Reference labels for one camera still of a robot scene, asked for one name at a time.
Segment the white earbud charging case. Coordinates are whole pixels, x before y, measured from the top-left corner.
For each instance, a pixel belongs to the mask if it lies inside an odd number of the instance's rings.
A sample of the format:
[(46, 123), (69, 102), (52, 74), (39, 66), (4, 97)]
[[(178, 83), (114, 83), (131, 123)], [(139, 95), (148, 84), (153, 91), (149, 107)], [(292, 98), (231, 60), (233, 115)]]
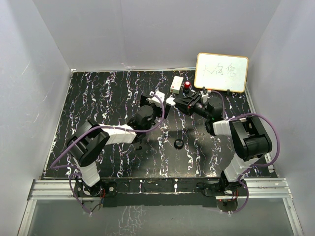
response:
[(176, 105), (174, 99), (175, 99), (175, 98), (173, 98), (173, 97), (167, 98), (166, 104), (169, 105), (169, 106), (171, 106), (171, 107), (174, 107), (174, 106)]

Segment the black round earbud case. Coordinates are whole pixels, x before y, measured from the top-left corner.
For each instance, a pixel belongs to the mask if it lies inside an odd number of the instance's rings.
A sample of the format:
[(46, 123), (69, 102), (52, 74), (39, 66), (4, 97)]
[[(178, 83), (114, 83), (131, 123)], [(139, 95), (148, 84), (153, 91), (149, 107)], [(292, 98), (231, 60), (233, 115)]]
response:
[(174, 148), (182, 149), (184, 147), (184, 141), (182, 139), (176, 139), (174, 141)]

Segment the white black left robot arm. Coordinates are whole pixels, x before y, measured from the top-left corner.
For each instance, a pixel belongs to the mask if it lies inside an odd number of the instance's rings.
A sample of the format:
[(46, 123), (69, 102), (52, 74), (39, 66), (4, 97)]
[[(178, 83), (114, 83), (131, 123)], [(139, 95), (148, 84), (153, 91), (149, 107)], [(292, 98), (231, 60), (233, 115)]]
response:
[(171, 107), (175, 106), (174, 98), (165, 98), (159, 91), (142, 95), (140, 108), (124, 125), (103, 125), (87, 121), (67, 141), (67, 149), (75, 160), (81, 174), (82, 183), (78, 187), (89, 196), (101, 194), (104, 187), (96, 166), (96, 160), (106, 145), (134, 144), (142, 142), (146, 133), (158, 128), (167, 117)]

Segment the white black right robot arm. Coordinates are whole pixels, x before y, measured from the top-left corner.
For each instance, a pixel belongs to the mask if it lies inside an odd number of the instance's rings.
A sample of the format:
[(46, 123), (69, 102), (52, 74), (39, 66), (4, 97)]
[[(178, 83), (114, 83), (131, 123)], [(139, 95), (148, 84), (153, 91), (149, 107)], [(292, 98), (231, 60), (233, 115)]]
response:
[(225, 118), (222, 98), (194, 93), (190, 96), (175, 98), (174, 106), (187, 116), (198, 114), (206, 119), (206, 131), (212, 136), (229, 136), (234, 146), (234, 156), (222, 171), (218, 183), (199, 183), (203, 193), (207, 191), (231, 195), (244, 185), (244, 174), (262, 156), (272, 151), (272, 141), (258, 114), (244, 114), (236, 118)]

